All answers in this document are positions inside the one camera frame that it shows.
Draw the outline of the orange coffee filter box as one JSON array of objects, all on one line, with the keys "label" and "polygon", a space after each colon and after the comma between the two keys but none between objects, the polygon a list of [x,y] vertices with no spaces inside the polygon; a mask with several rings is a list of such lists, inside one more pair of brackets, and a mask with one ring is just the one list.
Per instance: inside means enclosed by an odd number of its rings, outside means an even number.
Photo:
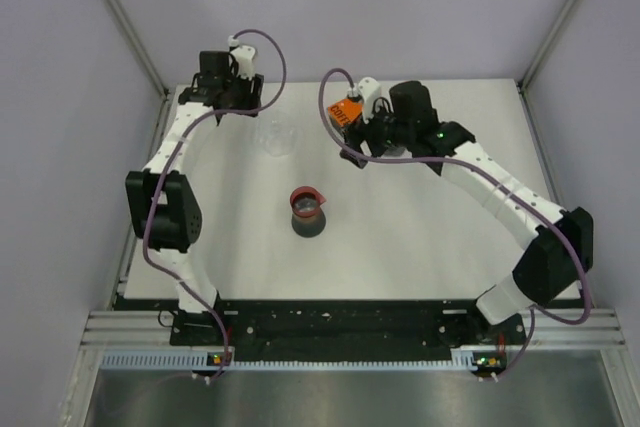
[{"label": "orange coffee filter box", "polygon": [[331,126],[342,136],[357,123],[362,116],[362,99],[346,97],[326,108]]}]

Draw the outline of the glass carafe with red rim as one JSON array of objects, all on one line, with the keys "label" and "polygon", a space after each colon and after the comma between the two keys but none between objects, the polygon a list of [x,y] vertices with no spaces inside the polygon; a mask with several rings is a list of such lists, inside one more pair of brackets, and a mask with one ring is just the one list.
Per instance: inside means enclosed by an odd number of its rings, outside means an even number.
[{"label": "glass carafe with red rim", "polygon": [[303,238],[318,236],[326,226],[322,205],[325,197],[310,186],[300,186],[290,195],[291,227]]}]

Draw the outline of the clear glass dripper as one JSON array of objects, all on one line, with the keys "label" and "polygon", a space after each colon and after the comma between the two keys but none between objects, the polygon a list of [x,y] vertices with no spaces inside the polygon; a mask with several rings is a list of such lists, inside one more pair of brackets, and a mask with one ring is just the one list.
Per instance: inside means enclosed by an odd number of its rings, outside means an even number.
[{"label": "clear glass dripper", "polygon": [[254,143],[274,158],[286,157],[294,152],[298,129],[293,118],[286,113],[263,114],[258,117],[254,130]]}]

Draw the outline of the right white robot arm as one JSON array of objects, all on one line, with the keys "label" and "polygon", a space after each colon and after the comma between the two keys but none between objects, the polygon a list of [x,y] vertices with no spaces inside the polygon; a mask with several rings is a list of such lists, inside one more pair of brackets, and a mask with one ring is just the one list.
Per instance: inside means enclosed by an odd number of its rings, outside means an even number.
[{"label": "right white robot arm", "polygon": [[482,293],[477,311],[467,317],[474,340],[492,341],[517,311],[543,308],[585,282],[593,266],[592,216],[543,198],[502,168],[460,123],[440,120],[421,82],[396,84],[384,96],[380,84],[365,77],[326,113],[343,138],[342,158],[364,168],[373,158],[392,163],[408,152],[477,201],[522,248],[512,272]]}]

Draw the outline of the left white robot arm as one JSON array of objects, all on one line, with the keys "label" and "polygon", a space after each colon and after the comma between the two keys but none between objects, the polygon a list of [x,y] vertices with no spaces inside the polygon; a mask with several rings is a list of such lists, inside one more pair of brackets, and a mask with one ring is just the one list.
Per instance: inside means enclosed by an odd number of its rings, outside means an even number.
[{"label": "left white robot arm", "polygon": [[227,321],[213,308],[217,290],[193,255],[203,213],[189,176],[223,114],[252,113],[260,106],[264,77],[256,72],[256,49],[202,51],[200,71],[177,96],[174,120],[150,161],[125,179],[133,230],[142,241],[145,261],[170,277],[179,308],[197,313],[192,331],[205,343],[226,334]]}]

